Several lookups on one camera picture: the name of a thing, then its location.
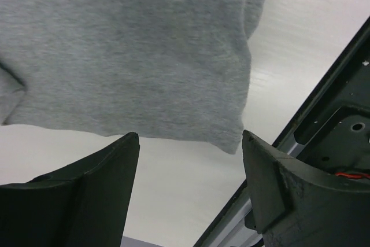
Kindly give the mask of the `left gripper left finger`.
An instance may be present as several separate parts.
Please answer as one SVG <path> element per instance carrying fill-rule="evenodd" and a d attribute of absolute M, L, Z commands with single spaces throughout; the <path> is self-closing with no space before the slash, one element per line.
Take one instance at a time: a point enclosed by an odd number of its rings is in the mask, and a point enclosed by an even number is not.
<path fill-rule="evenodd" d="M 120 246 L 139 158 L 131 132 L 26 183 L 1 186 L 2 246 Z"/>

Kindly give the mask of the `grey t-shirt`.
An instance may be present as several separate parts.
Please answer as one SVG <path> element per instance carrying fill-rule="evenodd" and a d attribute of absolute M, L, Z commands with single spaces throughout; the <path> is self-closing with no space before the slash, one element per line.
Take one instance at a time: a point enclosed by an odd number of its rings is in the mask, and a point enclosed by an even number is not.
<path fill-rule="evenodd" d="M 1 123 L 234 154 L 264 0 L 1 0 Z"/>

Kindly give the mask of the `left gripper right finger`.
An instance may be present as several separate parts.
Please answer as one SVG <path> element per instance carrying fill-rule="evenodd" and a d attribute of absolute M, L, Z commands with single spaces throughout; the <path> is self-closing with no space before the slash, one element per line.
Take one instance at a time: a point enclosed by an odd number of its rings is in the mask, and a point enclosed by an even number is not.
<path fill-rule="evenodd" d="M 265 246 L 369 246 L 369 185 L 305 164 L 243 132 L 243 163 Z"/>

